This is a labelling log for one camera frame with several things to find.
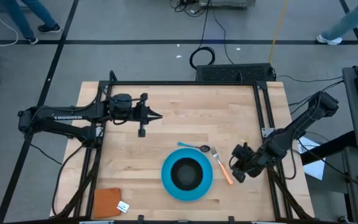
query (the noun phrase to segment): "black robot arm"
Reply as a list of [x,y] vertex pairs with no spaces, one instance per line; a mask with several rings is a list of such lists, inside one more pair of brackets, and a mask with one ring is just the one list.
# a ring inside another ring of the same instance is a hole
[[[36,106],[19,112],[19,130],[24,134],[46,131],[77,138],[86,147],[95,147],[97,144],[97,127],[85,126],[79,128],[58,121],[85,119],[89,122],[102,123],[113,121],[120,125],[127,121],[139,122],[138,136],[145,136],[144,126],[150,121],[162,118],[162,115],[152,111],[145,105],[147,94],[132,99],[128,94],[118,94],[106,100],[95,100],[82,107],[49,107]],[[133,101],[139,101],[132,107]]]
[[338,101],[333,97],[319,91],[311,97],[308,109],[303,114],[287,127],[271,132],[256,152],[247,147],[246,143],[243,146],[237,145],[232,152],[238,159],[231,165],[233,175],[238,181],[243,182],[244,173],[256,177],[265,167],[276,165],[286,156],[293,140],[305,135],[305,130],[315,121],[334,115],[338,109],[337,104]]

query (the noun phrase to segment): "white label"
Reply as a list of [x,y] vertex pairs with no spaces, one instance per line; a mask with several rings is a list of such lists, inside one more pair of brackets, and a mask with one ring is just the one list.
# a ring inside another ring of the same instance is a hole
[[129,205],[123,201],[119,201],[117,209],[126,213],[128,211]]

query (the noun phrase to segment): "orange handle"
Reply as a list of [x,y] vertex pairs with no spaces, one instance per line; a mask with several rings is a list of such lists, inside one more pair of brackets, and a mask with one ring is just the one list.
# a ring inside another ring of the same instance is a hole
[[229,174],[227,173],[226,171],[226,168],[224,168],[223,164],[220,162],[219,165],[221,166],[221,169],[222,169],[222,172],[223,172],[223,175],[224,177],[226,178],[227,182],[229,184],[233,184],[233,180],[231,180]]

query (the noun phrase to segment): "person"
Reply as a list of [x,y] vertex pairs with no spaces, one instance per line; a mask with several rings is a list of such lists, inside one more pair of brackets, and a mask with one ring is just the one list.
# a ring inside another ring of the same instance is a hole
[[[57,24],[57,22],[51,17],[48,10],[44,5],[39,2],[39,0],[21,0],[26,4],[29,9],[40,18],[45,24],[38,26],[38,31],[41,34],[57,33],[62,30],[62,28]],[[16,26],[21,31],[23,37],[29,41],[30,44],[38,43],[38,38],[35,36],[32,31],[28,20],[25,18],[24,13],[21,11],[19,4],[16,0],[0,0],[0,5],[7,10],[7,13],[10,15],[12,20],[15,22]]]
[[317,41],[322,44],[338,45],[342,42],[341,36],[355,27],[358,28],[358,6],[348,12],[338,24],[317,36]]

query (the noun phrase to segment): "jeans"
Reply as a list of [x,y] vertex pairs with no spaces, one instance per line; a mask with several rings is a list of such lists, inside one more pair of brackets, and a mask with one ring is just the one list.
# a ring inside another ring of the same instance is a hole
[[[38,0],[21,0],[26,4],[30,10],[40,18],[47,27],[54,28],[56,22],[52,19],[48,10],[39,2]],[[6,8],[7,13],[10,15],[12,20],[15,22],[16,26],[22,32],[22,35],[26,39],[35,37],[29,22],[24,16],[24,13],[21,11],[19,4],[16,0],[0,0],[0,5]]]
[[358,6],[351,12],[348,12],[341,21],[321,35],[328,40],[334,40],[344,35],[347,31],[358,26]]

